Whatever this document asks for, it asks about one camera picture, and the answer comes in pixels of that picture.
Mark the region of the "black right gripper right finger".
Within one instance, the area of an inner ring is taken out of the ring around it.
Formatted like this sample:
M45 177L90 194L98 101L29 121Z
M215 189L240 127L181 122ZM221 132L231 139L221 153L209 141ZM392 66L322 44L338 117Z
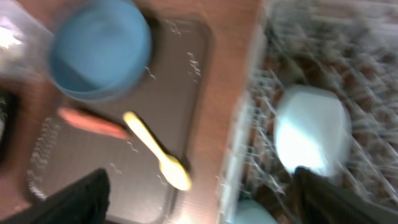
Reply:
M397 210L366 202L304 167L294 172L292 196L302 223L397 224Z

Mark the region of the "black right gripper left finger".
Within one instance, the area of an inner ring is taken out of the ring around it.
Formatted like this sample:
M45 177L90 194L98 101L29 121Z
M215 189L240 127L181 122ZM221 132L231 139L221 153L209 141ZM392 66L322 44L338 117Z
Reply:
M99 168L1 224L104 224L109 195L108 173Z

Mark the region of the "light blue plastic cup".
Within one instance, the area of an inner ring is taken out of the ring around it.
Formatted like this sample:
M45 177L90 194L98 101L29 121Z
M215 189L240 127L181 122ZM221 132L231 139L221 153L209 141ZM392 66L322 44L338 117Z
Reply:
M277 220L254 200L238 202L232 224L278 224Z

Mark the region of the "pink plastic cup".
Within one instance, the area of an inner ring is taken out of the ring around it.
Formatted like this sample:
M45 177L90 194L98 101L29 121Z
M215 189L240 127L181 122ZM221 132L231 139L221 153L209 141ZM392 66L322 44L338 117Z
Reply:
M293 85L277 105L274 145L285 170L298 167L323 177L335 177L348 160L351 118L331 91Z

